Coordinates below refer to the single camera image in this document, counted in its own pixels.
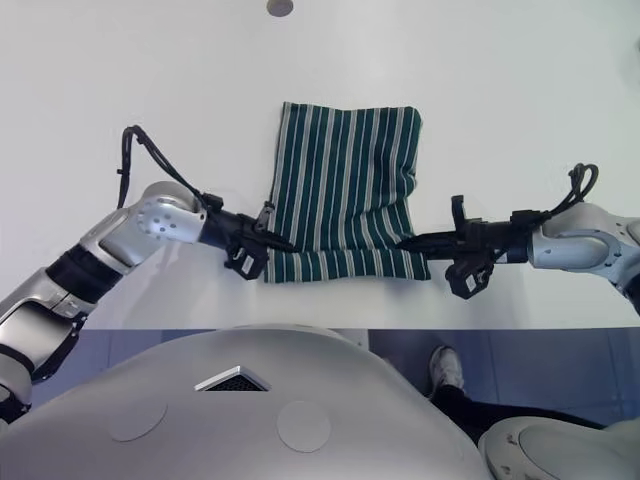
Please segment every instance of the person's leg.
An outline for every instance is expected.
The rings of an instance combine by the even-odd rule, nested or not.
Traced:
[[[552,410],[493,405],[471,400],[463,390],[464,379],[460,358],[449,347],[438,347],[434,350],[429,362],[429,370],[434,385],[431,403],[476,443],[493,424],[512,417],[544,417],[589,428],[604,428],[598,423]]]

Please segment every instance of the striped cloth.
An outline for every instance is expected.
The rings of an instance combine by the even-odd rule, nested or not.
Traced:
[[[268,283],[374,275],[428,280],[413,236],[421,120],[411,107],[343,111],[285,103],[269,228],[300,253],[270,252]]]

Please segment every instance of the blue floor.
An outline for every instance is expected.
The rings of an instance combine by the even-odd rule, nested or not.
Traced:
[[[58,374],[34,388],[34,407],[158,343],[195,331],[85,331]],[[418,389],[431,350],[461,355],[474,400],[561,410],[610,424],[640,416],[640,328],[549,331],[372,330],[370,349]]]

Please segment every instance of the shoe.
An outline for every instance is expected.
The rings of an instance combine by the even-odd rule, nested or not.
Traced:
[[[432,392],[444,385],[463,390],[462,362],[453,348],[441,345],[433,351],[429,359],[429,373],[433,385]]]

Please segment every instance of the white surface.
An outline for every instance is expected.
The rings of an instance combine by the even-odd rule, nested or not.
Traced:
[[[281,104],[412,105],[424,127],[417,232],[451,226],[449,198],[499,220],[549,208],[597,162],[590,200],[640,216],[636,0],[9,1],[0,6],[0,296],[115,206],[120,134],[139,122],[198,187],[256,214]],[[165,179],[136,150],[130,200]],[[122,282],[93,328],[293,322],[369,328],[640,324],[599,278],[497,268],[453,297],[433,280],[246,283],[223,253],[174,247]]]

